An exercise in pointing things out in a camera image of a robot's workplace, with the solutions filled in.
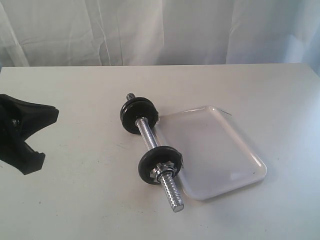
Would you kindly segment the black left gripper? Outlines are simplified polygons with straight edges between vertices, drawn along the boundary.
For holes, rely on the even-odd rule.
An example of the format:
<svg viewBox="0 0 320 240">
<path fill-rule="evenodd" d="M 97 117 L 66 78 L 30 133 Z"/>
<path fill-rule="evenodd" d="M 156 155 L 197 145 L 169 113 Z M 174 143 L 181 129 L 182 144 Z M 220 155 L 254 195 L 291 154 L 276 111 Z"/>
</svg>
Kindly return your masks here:
<svg viewBox="0 0 320 240">
<path fill-rule="evenodd" d="M 46 155 L 24 141 L 56 123 L 59 110 L 51 105 L 31 103 L 0 95 L 0 160 L 28 175 L 42 169 Z M 14 142 L 13 138 L 24 141 Z"/>
</svg>

